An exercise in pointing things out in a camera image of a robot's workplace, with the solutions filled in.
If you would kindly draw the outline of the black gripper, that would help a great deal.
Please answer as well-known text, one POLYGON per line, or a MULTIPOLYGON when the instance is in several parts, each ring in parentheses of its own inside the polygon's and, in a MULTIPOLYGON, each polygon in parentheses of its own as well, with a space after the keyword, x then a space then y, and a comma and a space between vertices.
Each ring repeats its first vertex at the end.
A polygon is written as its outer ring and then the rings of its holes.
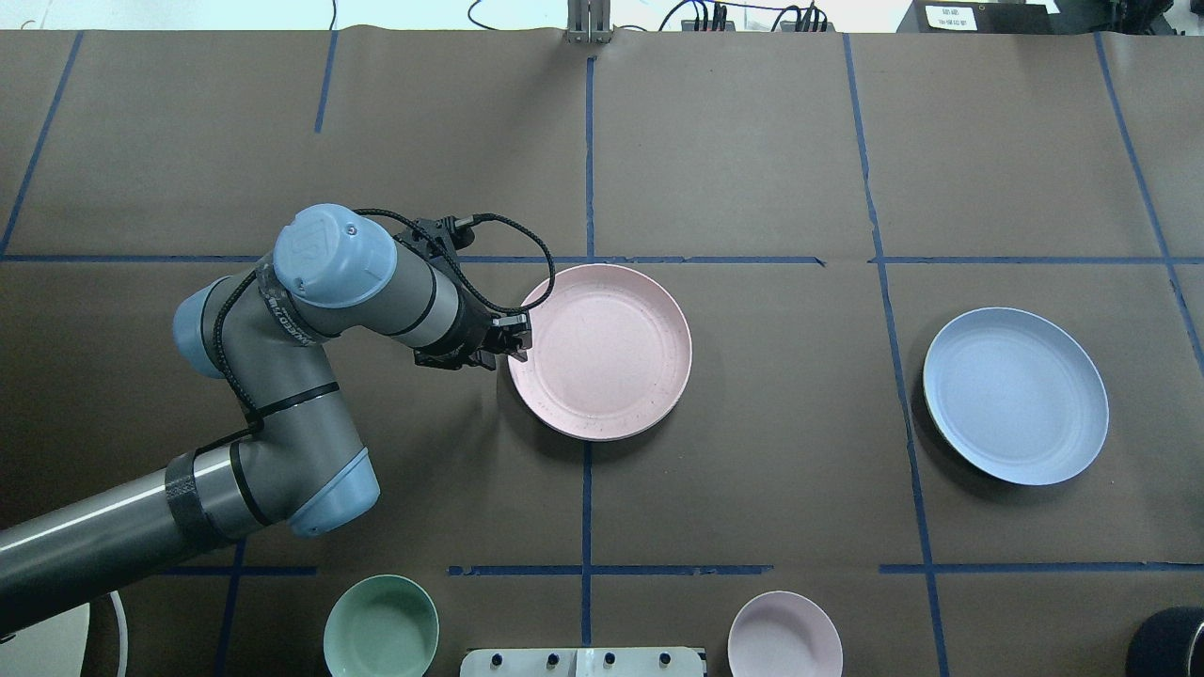
POLYGON ((498 367, 498 357, 529 361, 532 326, 529 312, 513 314, 465 314, 452 323, 452 330, 435 345, 414 351, 417 366, 459 371, 478 366, 486 371, 498 367))

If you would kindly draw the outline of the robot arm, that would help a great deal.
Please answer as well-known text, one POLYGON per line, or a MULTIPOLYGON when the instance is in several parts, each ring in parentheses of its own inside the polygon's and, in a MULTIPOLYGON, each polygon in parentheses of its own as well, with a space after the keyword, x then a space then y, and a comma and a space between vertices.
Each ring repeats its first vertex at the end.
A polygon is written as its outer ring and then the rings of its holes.
POLYGON ((413 351, 418 366, 492 370, 525 360, 532 304, 491 304, 458 252, 503 214, 412 220, 384 208, 318 204, 275 248, 216 279, 175 313, 175 343, 195 371, 228 383, 238 432, 164 469, 2 531, 2 634, 147 575, 287 523, 315 537, 370 510, 380 488, 325 352, 350 326, 413 351))

